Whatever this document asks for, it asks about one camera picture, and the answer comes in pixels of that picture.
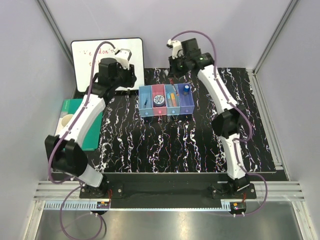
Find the blue white marker pen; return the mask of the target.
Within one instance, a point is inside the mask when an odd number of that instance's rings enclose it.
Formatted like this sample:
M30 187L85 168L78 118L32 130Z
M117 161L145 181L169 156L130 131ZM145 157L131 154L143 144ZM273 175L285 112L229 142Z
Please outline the blue white marker pen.
M168 107L172 107L171 95L170 93L166 93L166 100L168 103Z

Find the thin blue pen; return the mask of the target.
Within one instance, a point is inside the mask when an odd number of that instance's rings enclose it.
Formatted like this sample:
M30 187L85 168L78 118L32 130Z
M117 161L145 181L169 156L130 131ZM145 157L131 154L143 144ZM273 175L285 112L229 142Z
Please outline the thin blue pen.
M145 99L145 102L144 102L144 104L143 104L143 109L145 109L145 108L147 107L147 103L148 103L148 99L146 98L146 99Z

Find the orange highlighter pen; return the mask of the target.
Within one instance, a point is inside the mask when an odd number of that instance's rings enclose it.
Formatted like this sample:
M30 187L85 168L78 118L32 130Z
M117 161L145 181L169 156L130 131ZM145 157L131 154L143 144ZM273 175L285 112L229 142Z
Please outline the orange highlighter pen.
M171 98L171 101L172 101L172 106L176 107L177 106L177 102L176 102L175 94L173 92L170 94L170 98Z

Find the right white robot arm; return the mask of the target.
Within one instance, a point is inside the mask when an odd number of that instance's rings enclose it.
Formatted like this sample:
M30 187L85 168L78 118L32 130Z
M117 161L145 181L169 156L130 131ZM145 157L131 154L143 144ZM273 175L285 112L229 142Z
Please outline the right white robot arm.
M227 164L227 185L224 193L239 198L250 185L243 166L240 145L240 128L246 121L245 108L231 96L223 83L210 53L203 53L195 38L185 41L169 39L167 47L172 50L168 77L180 78L194 72L208 91L216 107L217 117L211 122L213 132L219 137Z

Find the purple bin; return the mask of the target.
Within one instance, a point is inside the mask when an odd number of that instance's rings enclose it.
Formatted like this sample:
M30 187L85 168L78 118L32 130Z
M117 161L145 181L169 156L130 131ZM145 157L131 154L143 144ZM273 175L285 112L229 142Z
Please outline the purple bin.
M190 87L188 95L184 95L183 93L184 85L189 85ZM195 108L191 86L189 83L178 83L177 87L180 101L180 115L191 115L194 112Z

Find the pink bin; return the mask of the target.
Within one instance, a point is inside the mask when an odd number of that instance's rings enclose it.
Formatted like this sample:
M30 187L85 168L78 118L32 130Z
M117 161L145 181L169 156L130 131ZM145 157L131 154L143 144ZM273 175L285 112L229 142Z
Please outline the pink bin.
M152 109L155 116L162 116L167 114L167 107L166 107L166 95L165 95L165 85L164 84L154 84L151 86L152 97ZM153 98L156 95L163 95L165 97L165 106L163 107L154 107Z

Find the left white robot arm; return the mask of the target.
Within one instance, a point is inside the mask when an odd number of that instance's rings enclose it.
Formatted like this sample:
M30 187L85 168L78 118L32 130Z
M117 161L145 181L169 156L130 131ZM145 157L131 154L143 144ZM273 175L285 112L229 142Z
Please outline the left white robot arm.
M135 67L126 58L107 57L100 60L83 100L67 125L44 141L48 169L76 178L97 198L108 193L108 180L88 163L82 150L84 139L96 120L114 97L116 89L132 88L137 78Z

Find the grey blue glue stick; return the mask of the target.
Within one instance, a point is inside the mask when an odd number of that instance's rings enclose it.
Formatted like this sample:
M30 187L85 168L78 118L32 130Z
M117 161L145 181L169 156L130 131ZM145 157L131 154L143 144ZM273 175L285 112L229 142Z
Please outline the grey blue glue stick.
M190 86L187 85L187 84L184 85L184 87L183 87L183 95L187 96L189 94L189 92L190 92Z

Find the blue white tape roll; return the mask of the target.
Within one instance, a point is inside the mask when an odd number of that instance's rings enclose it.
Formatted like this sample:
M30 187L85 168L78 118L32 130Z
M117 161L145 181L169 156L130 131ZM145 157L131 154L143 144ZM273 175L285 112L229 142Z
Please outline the blue white tape roll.
M163 107L165 106L165 104L166 104L166 101L163 95L158 94L153 97L153 106L155 108Z

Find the light blue bin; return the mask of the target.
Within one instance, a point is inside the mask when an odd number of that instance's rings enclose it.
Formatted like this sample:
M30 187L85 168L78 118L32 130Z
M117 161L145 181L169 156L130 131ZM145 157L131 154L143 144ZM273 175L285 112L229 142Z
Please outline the light blue bin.
M152 117L154 115L151 85L139 87L138 110L141 118Z

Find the teal blue bin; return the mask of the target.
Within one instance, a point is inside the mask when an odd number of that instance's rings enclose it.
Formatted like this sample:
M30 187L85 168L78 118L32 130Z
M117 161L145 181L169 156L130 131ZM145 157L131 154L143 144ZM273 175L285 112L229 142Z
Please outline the teal blue bin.
M180 114L181 105L178 93L177 84L165 84L165 100L166 100L166 114L168 116L175 116Z

